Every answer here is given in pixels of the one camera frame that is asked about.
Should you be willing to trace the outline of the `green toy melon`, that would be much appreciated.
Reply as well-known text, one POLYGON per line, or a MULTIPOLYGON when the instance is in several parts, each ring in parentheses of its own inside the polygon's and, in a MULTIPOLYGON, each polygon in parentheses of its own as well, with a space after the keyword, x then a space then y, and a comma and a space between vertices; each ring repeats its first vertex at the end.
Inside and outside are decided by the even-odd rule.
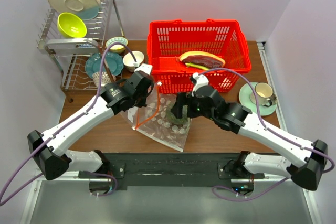
POLYGON ((174 103, 170 103, 169 105, 167 105, 166 108, 166 115, 165 118, 172 124, 175 125, 183 125, 188 121, 188 116, 187 116, 187 105, 184 105, 182 107, 182 118, 181 119, 177 119, 175 117, 175 115, 171 112, 171 109, 173 107, 174 103))

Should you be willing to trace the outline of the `clear orange zip top bag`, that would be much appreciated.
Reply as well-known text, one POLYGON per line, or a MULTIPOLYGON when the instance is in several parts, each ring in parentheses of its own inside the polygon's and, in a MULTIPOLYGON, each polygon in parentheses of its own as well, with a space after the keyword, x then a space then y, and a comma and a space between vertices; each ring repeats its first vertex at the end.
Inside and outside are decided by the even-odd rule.
POLYGON ((164 125, 167 109, 175 103, 175 94, 161 93, 162 83, 154 84, 152 93, 147 97, 146 107, 133 107, 126 112, 122 112, 123 119, 133 130, 144 129, 145 126, 164 125))

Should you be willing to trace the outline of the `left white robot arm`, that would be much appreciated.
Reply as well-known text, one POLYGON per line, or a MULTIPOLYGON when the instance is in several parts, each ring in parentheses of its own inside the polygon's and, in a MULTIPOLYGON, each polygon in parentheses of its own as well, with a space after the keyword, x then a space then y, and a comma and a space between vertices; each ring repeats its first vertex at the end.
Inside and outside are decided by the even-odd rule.
POLYGON ((153 78, 136 71, 123 85, 106 84, 72 116, 42 133, 34 130, 27 136, 29 151, 47 180, 54 180, 70 171, 90 172, 97 178, 110 171, 110 162, 101 151, 71 151, 69 148, 98 124, 121 111, 144 107, 153 90, 153 78))

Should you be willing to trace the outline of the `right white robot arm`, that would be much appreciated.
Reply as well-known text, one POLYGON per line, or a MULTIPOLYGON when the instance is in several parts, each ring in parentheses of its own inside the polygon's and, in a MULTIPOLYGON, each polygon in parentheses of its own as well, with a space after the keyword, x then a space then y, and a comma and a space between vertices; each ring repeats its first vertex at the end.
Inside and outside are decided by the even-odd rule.
POLYGON ((184 109, 189 118, 203 116, 222 130, 251 138, 277 152, 277 155, 261 155, 242 151, 238 159, 223 167, 225 172, 239 178, 250 174, 273 174, 290 178, 304 189, 317 190, 327 163, 325 142, 304 140, 267 122, 260 122, 256 113, 239 103, 226 102, 209 85, 194 92, 178 93, 171 112, 180 119, 184 109))

